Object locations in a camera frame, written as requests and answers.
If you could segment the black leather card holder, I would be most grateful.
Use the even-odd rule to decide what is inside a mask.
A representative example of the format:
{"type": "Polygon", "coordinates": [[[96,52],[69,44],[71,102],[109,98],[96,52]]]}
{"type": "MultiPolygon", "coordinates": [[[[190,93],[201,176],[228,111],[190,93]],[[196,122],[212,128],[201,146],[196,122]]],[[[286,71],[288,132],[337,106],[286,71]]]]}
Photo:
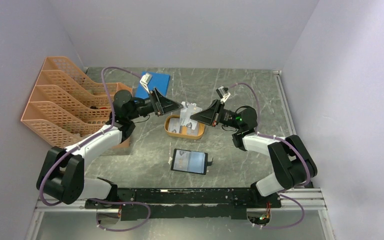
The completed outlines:
{"type": "Polygon", "coordinates": [[[190,174],[206,175],[208,167],[211,167],[213,164],[213,160],[213,158],[209,158],[209,154],[206,152],[175,148],[172,155],[170,170],[190,174]],[[187,170],[173,170],[173,159],[175,157],[176,150],[184,150],[190,152],[187,170]]]}

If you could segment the yellow oval tray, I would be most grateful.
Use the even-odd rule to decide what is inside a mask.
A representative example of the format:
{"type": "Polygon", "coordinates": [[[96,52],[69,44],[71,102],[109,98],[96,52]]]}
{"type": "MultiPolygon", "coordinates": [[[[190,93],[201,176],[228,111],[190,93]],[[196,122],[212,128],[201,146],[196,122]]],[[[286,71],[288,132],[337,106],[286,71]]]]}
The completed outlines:
{"type": "Polygon", "coordinates": [[[171,137],[198,140],[204,135],[205,126],[198,123],[196,128],[192,130],[189,127],[180,125],[179,115],[170,115],[165,120],[164,130],[171,137]]]}

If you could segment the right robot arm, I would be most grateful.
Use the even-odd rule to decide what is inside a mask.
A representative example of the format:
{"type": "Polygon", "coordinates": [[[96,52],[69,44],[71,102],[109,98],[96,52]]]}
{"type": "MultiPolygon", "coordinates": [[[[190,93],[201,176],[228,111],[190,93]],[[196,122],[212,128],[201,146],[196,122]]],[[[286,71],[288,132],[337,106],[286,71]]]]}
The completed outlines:
{"type": "Polygon", "coordinates": [[[211,127],[218,124],[232,127],[236,129],[232,134],[236,148],[270,158],[273,173],[251,185],[255,190],[249,199],[255,207],[267,203],[271,194],[308,185],[318,174],[316,164],[298,135],[277,137],[257,132],[258,113],[251,106],[231,111],[225,109],[220,100],[214,100],[210,107],[192,114],[190,118],[211,127]]]}

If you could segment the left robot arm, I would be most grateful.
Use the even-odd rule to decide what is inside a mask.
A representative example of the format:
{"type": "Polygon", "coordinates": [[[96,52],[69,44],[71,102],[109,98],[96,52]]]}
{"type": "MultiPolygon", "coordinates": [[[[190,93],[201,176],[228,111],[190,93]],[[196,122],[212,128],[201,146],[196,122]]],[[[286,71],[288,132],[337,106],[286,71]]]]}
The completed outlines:
{"type": "Polygon", "coordinates": [[[117,185],[103,178],[85,177],[87,167],[105,151],[125,142],[136,127],[135,119],[152,114],[163,116],[182,107],[157,89],[145,99],[133,97],[128,90],[117,91],[109,120],[103,127],[73,145],[54,146],[47,152],[36,183],[41,201],[56,206],[78,199],[98,199],[104,207],[114,207],[119,200],[117,185]]]}

